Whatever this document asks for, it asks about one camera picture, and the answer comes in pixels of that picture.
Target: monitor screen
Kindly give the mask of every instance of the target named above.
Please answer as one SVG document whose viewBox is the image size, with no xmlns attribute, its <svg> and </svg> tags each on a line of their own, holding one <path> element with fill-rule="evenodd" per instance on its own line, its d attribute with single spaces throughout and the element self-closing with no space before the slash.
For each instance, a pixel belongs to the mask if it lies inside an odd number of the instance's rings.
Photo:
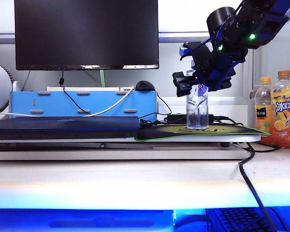
<svg viewBox="0 0 290 232">
<path fill-rule="evenodd" d="M 17 70 L 157 69 L 158 0 L 15 0 Z"/>
</svg>

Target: orange juice bottle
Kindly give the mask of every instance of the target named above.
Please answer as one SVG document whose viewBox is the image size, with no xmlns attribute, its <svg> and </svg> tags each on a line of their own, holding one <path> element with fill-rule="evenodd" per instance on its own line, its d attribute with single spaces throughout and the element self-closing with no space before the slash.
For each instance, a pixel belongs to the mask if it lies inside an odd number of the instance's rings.
<svg viewBox="0 0 290 232">
<path fill-rule="evenodd" d="M 290 148 L 290 71 L 278 72 L 279 81 L 272 86 L 274 129 L 272 144 Z"/>
<path fill-rule="evenodd" d="M 273 132 L 273 109 L 271 105 L 271 82 L 270 77 L 261 77 L 262 85 L 255 95 L 256 128 L 272 134 Z M 262 143 L 271 144 L 271 136 L 261 136 Z"/>
</svg>

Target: plastic water bottle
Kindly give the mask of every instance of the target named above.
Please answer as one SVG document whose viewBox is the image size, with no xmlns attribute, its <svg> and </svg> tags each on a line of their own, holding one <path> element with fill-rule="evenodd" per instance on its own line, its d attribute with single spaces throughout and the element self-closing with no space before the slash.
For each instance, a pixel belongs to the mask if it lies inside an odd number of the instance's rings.
<svg viewBox="0 0 290 232">
<path fill-rule="evenodd" d="M 278 72 L 279 81 L 272 87 L 274 129 L 272 142 L 282 148 L 290 148 L 290 71 Z"/>
<path fill-rule="evenodd" d="M 207 93 L 208 88 L 203 84 L 192 86 L 190 94 L 187 95 L 187 128 L 208 128 Z"/>
<path fill-rule="evenodd" d="M 256 110 L 256 128 L 270 133 L 273 133 L 274 113 L 271 105 L 271 83 L 270 77 L 261 77 L 261 87 L 255 95 L 255 110 Z M 271 144 L 271 135 L 261 136 L 261 142 Z"/>
</svg>

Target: bottle cap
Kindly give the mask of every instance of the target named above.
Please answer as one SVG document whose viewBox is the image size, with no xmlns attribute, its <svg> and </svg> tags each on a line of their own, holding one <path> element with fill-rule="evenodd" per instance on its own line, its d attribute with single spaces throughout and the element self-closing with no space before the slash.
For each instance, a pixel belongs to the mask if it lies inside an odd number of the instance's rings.
<svg viewBox="0 0 290 232">
<path fill-rule="evenodd" d="M 271 77 L 261 77 L 260 78 L 260 83 L 261 84 L 270 84 L 272 82 Z"/>
<path fill-rule="evenodd" d="M 278 78 L 280 78 L 280 77 L 289 77 L 289 76 L 290 76 L 290 70 L 278 71 Z"/>
</svg>

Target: mouse pad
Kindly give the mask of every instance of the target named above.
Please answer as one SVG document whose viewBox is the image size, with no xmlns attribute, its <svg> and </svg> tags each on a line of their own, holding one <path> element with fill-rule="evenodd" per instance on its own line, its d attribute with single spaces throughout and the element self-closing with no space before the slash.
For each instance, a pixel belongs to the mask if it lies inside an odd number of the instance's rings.
<svg viewBox="0 0 290 232">
<path fill-rule="evenodd" d="M 255 128 L 232 124 L 212 124 L 204 130 L 189 129 L 186 125 L 164 125 L 140 128 L 135 136 L 136 141 L 148 141 L 156 139 L 173 138 L 189 135 L 240 135 L 260 134 L 270 135 Z"/>
</svg>

